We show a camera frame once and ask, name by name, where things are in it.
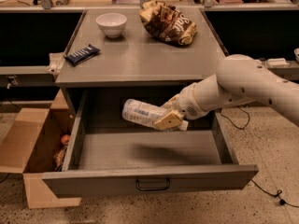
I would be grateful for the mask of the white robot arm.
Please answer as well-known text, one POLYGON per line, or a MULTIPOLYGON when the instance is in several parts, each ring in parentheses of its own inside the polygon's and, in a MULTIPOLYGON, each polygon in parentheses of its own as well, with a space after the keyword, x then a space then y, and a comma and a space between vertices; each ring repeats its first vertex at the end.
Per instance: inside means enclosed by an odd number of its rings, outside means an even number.
POLYGON ((185 119, 200 119, 212 110, 255 101, 299 125, 299 85, 278 77, 249 56, 230 55, 214 75, 194 82, 166 102, 166 113, 153 125, 169 130, 185 119))

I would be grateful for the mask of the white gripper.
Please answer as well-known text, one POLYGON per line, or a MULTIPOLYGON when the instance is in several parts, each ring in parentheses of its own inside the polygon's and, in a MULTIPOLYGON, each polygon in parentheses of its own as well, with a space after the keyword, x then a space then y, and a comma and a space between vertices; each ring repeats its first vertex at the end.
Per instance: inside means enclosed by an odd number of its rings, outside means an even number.
POLYGON ((189 120, 204 117, 207 111, 197 104, 193 94, 194 88, 195 84, 193 83, 165 102, 163 108, 174 110, 168 111, 161 118, 154 121, 153 126, 158 130, 169 130, 178 128, 182 124, 184 117, 189 120))

